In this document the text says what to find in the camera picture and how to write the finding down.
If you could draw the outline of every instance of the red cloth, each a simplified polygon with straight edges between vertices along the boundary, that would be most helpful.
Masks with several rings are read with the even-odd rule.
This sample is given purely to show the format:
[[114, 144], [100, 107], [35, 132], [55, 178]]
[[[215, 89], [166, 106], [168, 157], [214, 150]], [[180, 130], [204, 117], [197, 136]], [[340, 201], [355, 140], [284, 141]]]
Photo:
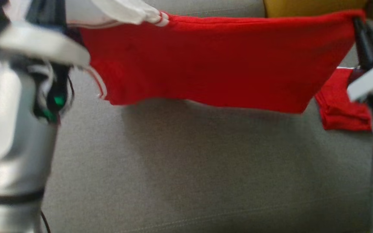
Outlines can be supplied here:
[[301, 113], [354, 43], [351, 10], [319, 17], [195, 18], [81, 29], [106, 100], [189, 99]]
[[315, 95], [323, 128], [370, 131], [370, 115], [366, 105], [351, 103], [346, 89], [353, 69], [338, 68]]

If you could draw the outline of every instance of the robotic arm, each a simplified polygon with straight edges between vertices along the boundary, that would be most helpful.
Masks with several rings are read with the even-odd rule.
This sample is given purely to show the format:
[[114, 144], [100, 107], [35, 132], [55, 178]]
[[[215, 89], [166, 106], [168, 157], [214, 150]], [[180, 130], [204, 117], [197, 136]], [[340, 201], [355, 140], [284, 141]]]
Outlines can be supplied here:
[[[67, 28], [64, 0], [33, 1], [28, 23], [10, 22], [2, 8], [6, 2], [0, 0], [0, 61], [3, 63], [0, 71], [0, 233], [39, 233], [41, 203], [58, 125], [73, 101], [68, 72], [72, 67], [88, 66], [90, 56], [83, 46], [70, 39], [73, 33]], [[116, 3], [107, 5], [106, 2], [93, 0], [99, 9], [105, 6], [119, 9]], [[139, 0], [127, 4], [143, 6]], [[116, 12], [106, 12], [107, 22], [103, 23], [115, 25], [116, 21], [110, 20], [117, 18], [131, 23], [156, 20], [154, 9], [147, 6], [141, 19], [131, 18], [130, 14], [116, 15]], [[373, 116], [373, 31], [361, 19], [354, 19], [354, 25], [360, 67], [354, 72], [348, 95], [351, 101], [367, 103]]]

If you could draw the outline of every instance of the gray upholstery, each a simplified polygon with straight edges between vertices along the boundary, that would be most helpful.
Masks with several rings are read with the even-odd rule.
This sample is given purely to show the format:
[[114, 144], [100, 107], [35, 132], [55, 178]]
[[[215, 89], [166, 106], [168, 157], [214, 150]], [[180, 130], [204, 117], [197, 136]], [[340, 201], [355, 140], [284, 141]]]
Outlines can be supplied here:
[[[180, 14], [264, 11], [251, 0], [150, 2]], [[342, 65], [356, 65], [354, 50]], [[86, 74], [72, 81], [43, 205], [53, 232], [367, 228], [372, 136], [324, 131], [313, 100], [302, 115], [164, 99], [111, 106]]]

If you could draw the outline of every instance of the red fabric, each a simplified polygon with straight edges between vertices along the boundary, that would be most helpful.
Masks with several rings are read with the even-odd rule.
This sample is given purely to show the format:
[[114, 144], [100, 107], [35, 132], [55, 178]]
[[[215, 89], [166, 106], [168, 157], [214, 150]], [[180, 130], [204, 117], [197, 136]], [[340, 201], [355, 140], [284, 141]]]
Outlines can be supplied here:
[[366, 105], [351, 103], [346, 89], [352, 69], [336, 69], [315, 95], [323, 128], [370, 131], [370, 115]]
[[352, 10], [319, 17], [195, 18], [81, 29], [113, 105], [190, 99], [301, 113], [354, 43]]

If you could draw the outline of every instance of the yellow pillow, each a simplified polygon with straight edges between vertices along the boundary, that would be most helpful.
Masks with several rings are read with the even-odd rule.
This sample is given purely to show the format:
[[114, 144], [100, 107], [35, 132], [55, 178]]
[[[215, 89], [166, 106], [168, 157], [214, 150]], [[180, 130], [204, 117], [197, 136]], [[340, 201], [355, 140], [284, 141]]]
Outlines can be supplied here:
[[362, 9], [367, 0], [264, 0], [267, 17], [315, 16]]

